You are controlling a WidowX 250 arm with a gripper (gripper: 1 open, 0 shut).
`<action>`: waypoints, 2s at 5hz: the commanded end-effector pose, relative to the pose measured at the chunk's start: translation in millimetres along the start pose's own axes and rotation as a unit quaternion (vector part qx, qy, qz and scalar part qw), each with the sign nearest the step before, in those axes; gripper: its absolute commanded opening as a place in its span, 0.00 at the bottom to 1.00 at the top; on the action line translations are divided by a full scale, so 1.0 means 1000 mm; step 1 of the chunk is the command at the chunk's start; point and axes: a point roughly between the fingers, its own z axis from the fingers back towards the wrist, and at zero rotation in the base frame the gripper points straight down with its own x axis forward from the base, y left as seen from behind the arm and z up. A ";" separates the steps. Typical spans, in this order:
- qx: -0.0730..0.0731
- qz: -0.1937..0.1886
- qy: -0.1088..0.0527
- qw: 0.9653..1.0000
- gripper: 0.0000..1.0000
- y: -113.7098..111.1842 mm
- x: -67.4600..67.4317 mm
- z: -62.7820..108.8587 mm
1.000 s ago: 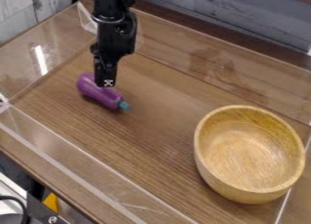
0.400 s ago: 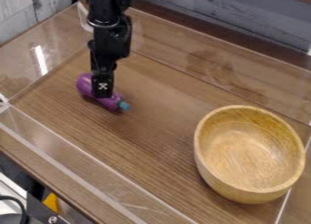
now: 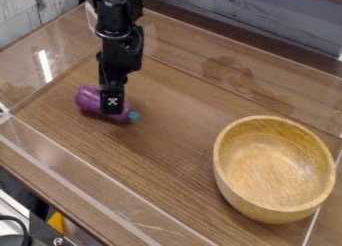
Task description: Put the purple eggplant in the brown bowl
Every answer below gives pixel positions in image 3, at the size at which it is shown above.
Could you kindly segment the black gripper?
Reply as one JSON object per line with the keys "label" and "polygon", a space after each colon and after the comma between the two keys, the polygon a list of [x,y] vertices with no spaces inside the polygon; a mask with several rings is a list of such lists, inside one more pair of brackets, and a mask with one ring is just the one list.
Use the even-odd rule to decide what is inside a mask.
{"label": "black gripper", "polygon": [[128,74],[141,68],[144,31],[137,25],[121,31],[107,31],[99,26],[95,30],[101,38],[101,50],[96,54],[100,110],[105,115],[119,115],[124,109],[124,90],[116,87],[123,87]]}

